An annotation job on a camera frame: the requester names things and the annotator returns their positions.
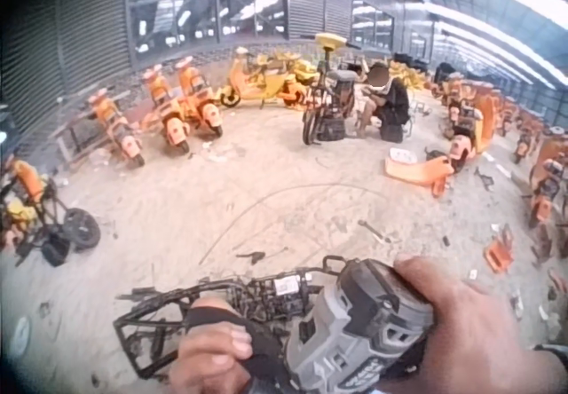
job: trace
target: hand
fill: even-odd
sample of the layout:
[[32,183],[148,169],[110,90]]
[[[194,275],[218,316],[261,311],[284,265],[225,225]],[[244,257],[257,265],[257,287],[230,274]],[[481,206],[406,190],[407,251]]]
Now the hand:
[[527,351],[504,300],[473,283],[451,277],[429,258],[397,259],[395,270],[434,306],[437,324],[429,335],[420,373],[386,382],[392,394],[560,393],[568,376],[548,352]]
[[250,335],[228,322],[192,328],[179,344],[170,383],[177,394],[235,394],[250,379],[237,360],[252,355]]

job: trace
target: window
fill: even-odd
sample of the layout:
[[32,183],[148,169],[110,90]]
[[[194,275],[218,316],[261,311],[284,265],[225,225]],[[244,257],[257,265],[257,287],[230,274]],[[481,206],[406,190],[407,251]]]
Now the window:
[[423,59],[425,52],[426,39],[412,31],[410,37],[410,55],[416,59]]
[[365,48],[390,51],[393,18],[371,4],[353,0],[351,6],[351,41]]
[[150,65],[184,48],[288,35],[287,0],[129,0],[130,47]]

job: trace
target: black bag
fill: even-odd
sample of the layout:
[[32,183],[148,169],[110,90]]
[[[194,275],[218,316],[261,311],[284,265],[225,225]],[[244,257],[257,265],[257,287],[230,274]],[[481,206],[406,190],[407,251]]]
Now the black bag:
[[381,132],[381,139],[389,143],[402,143],[404,133],[401,125],[381,125],[379,129]]

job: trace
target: scooter seat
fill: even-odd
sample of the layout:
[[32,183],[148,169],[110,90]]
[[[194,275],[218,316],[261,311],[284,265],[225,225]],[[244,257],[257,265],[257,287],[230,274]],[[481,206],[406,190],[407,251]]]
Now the scooter seat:
[[356,82],[359,80],[359,75],[351,70],[331,70],[327,72],[327,77],[340,82]]

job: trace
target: scooter front fender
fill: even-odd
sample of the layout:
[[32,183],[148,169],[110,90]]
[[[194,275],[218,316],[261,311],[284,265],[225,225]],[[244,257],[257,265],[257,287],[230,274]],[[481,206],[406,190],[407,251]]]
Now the scooter front fender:
[[209,123],[212,127],[221,126],[223,123],[223,118],[221,117],[221,113],[219,109],[214,104],[206,104],[203,107],[203,119]]
[[126,135],[121,141],[122,152],[130,159],[140,154],[138,141],[131,135]]
[[177,146],[186,139],[184,123],[177,117],[172,117],[168,120],[166,123],[166,131],[168,133],[168,141],[173,146]]

